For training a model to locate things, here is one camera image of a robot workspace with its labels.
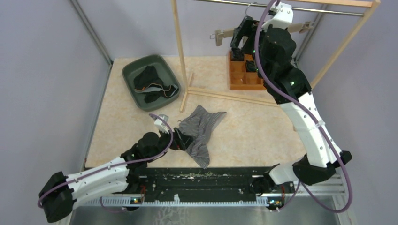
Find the grey striped underwear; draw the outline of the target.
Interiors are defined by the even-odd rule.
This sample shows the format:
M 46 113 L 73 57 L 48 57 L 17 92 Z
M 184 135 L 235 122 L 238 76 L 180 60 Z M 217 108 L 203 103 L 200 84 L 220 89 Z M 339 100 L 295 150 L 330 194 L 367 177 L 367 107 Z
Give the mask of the grey striped underwear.
M 212 132 L 227 115 L 227 112 L 208 112 L 198 105 L 195 110 L 179 123 L 178 130 L 184 135 L 193 137 L 186 149 L 187 154 L 199 165 L 206 169 L 210 164 L 210 155 L 207 144 Z

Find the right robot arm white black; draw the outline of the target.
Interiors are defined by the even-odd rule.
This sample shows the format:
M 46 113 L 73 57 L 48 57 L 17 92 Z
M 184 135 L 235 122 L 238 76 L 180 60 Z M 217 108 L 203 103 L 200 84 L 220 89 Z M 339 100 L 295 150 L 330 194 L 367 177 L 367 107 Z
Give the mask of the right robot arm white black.
M 260 178 L 253 189 L 257 193 L 277 193 L 284 183 L 300 181 L 313 185 L 331 178 L 337 168 L 352 159 L 349 151 L 341 150 L 330 137 L 325 123 L 316 109 L 311 86 L 298 68 L 291 63 L 296 43 L 287 29 L 272 25 L 256 33 L 258 21 L 246 16 L 234 29 L 231 47 L 238 49 L 243 37 L 240 54 L 250 54 L 253 68 L 277 105 L 287 114 L 296 129 L 306 154 L 299 160 L 272 166 Z

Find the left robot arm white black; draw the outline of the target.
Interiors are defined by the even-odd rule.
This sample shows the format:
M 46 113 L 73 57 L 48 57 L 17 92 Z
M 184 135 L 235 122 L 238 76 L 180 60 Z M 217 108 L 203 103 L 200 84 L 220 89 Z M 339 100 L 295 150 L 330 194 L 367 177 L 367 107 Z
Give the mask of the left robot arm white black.
M 171 134 L 145 133 L 129 150 L 108 163 L 70 175 L 54 173 L 39 192 L 38 206 L 47 222 L 54 223 L 90 200 L 113 193 L 135 194 L 141 187 L 137 168 L 162 157 L 168 149 L 185 151 L 193 141 L 193 136 L 177 128 Z

